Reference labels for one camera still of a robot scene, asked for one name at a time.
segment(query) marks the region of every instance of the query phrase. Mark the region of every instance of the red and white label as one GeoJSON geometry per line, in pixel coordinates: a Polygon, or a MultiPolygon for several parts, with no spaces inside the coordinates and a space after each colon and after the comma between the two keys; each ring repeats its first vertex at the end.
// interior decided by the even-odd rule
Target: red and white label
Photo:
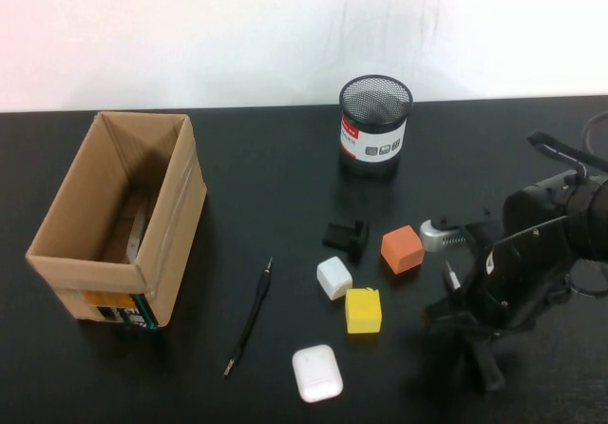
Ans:
{"type": "Polygon", "coordinates": [[[403,136],[406,132],[405,120],[401,126],[384,134],[368,134],[351,125],[342,115],[342,148],[352,158],[366,163],[382,163],[389,160],[401,150],[403,136]]]}

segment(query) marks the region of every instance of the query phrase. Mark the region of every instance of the black cable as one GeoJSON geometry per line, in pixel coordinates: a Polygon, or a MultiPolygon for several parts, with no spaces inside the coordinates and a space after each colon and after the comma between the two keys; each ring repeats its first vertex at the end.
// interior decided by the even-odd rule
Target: black cable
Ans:
{"type": "Polygon", "coordinates": [[[259,313],[259,308],[262,305],[262,301],[266,297],[266,293],[268,293],[268,288],[270,288],[270,274],[273,267],[273,259],[270,258],[268,265],[262,272],[262,275],[259,277],[259,281],[257,282],[257,290],[256,290],[256,300],[254,301],[254,306],[251,308],[251,312],[249,313],[249,317],[247,318],[247,323],[245,324],[245,328],[243,329],[240,338],[238,339],[237,346],[233,350],[230,361],[228,361],[228,365],[226,366],[226,370],[224,371],[224,377],[228,377],[230,375],[230,371],[232,368],[238,363],[240,357],[243,354],[243,350],[245,349],[245,345],[247,344],[247,340],[249,339],[249,335],[251,335],[251,331],[254,328],[254,324],[256,323],[257,314],[259,313]]]}
{"type": "MultiPolygon", "coordinates": [[[[593,130],[593,126],[606,120],[608,120],[608,110],[594,115],[589,120],[587,120],[585,126],[582,127],[582,149],[587,153],[594,156],[596,155],[593,151],[593,148],[591,147],[591,132],[593,130]]],[[[604,278],[608,282],[608,270],[606,270],[606,268],[602,264],[597,264],[597,266],[599,268],[599,272],[604,276],[604,278]]],[[[580,288],[572,281],[572,276],[570,277],[570,288],[575,293],[581,296],[585,296],[586,298],[604,299],[608,297],[608,287],[600,291],[591,291],[588,289],[580,288]]]]}
{"type": "Polygon", "coordinates": [[[591,117],[589,120],[587,120],[587,123],[585,123],[585,126],[582,128],[582,149],[587,153],[595,155],[593,149],[591,148],[591,131],[594,125],[597,125],[599,122],[603,122],[605,120],[608,120],[608,110],[591,117]]]}

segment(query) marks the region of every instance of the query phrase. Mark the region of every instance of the cardboard box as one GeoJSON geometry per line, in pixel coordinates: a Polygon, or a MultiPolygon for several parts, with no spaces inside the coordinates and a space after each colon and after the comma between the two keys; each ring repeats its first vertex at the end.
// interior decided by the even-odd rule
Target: cardboard box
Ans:
{"type": "Polygon", "coordinates": [[[76,318],[165,326],[206,193],[188,116],[100,112],[26,258],[76,318]]]}

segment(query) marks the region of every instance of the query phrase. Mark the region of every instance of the label on box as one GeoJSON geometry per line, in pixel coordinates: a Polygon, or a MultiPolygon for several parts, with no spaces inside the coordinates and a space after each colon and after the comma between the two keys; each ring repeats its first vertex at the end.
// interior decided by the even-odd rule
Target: label on box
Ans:
{"type": "Polygon", "coordinates": [[[159,327],[144,294],[84,291],[83,296],[86,303],[96,307],[107,321],[135,324],[148,329],[159,327]]]}
{"type": "Polygon", "coordinates": [[[340,143],[344,151],[358,161],[382,163],[396,156],[401,150],[407,122],[408,120],[405,120],[401,126],[391,132],[369,134],[351,125],[342,114],[340,143]]]}

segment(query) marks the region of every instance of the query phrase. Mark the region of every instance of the metal part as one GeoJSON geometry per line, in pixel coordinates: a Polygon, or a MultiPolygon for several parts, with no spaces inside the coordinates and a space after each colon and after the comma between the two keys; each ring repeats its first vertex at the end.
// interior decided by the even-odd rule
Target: metal part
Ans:
{"type": "Polygon", "coordinates": [[[430,220],[426,220],[420,226],[420,240],[425,250],[438,252],[451,246],[460,246],[466,243],[465,237],[460,229],[441,230],[433,227],[430,220]]]}
{"type": "Polygon", "coordinates": [[[449,262],[446,261],[446,268],[444,269],[444,279],[446,281],[447,289],[450,291],[456,291],[460,288],[460,282],[458,280],[458,276],[456,272],[452,269],[452,266],[449,265],[449,262]]]}

